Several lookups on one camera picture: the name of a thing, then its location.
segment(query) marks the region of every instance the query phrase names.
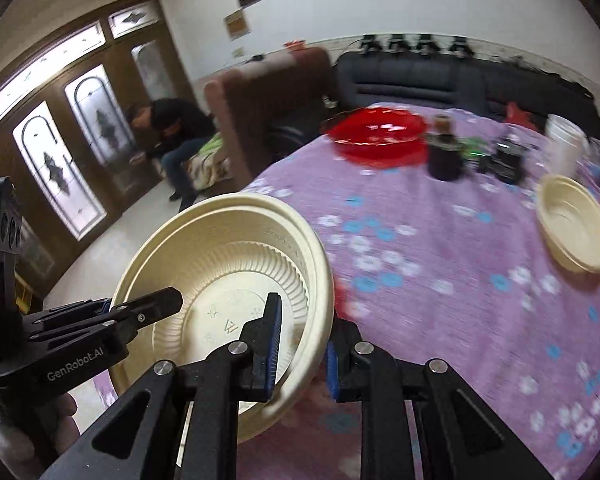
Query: metal screw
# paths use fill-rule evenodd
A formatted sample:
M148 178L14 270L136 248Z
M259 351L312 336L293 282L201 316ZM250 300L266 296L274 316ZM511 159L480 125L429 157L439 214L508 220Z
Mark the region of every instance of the metal screw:
M171 361L158 361L154 365L154 372L157 375L170 374L171 370L173 370L173 363Z
M353 349L360 355L369 355L374 351L374 346L367 341L360 341L356 343Z
M433 361L429 363L429 368L433 373L443 374L449 370L449 365L446 364L442 359L433 359Z
M229 343L229 352L231 354L244 354L247 351L247 348L249 347L244 341L234 341L232 343Z

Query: window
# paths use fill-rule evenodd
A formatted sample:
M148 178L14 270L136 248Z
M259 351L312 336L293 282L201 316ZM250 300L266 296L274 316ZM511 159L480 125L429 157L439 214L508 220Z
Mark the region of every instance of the window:
M114 38L119 38L138 28L146 27L160 20L154 2L146 2L135 7L119 10L109 16L109 26Z
M39 55L0 89L0 119L29 92L69 63L104 43L100 23L93 23Z
M125 192L136 183L128 160L138 149L104 67L71 81L64 92L91 151Z
M46 102L15 127L13 137L42 193L79 240L106 213L64 145Z
M178 96L160 55L157 41L153 40L132 48L131 55L136 62L144 88L151 101Z

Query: human hand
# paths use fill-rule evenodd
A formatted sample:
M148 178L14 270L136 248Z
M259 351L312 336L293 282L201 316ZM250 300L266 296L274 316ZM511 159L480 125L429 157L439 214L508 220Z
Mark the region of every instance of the human hand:
M142 152L142 153L136 153L134 156L132 156L131 160L129 160L129 163L136 166L145 161L146 161L146 153Z
M58 426L52 437L58 454L64 453L80 436L72 415L78 407L74 398L64 394L56 399ZM35 457L33 443L18 428L0 421L0 460L17 480L36 480L45 469Z

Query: jeans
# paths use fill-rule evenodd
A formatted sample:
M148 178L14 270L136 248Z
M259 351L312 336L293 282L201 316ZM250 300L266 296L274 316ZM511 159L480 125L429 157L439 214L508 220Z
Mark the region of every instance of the jeans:
M172 152L165 153L160 159L169 182L184 197L195 196L196 191L193 189L189 175L182 167L182 163L199 152L209 139L209 137L203 137L202 139L185 140L179 147Z

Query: black leather sofa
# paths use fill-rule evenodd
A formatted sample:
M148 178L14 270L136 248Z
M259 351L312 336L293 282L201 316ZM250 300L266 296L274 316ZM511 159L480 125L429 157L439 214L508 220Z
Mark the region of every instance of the black leather sofa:
M507 103L532 113L544 132L548 114L557 114L600 139L593 95L557 74L514 64L413 52L342 54L335 66L340 108L351 110L391 101L435 108L464 108L502 121Z

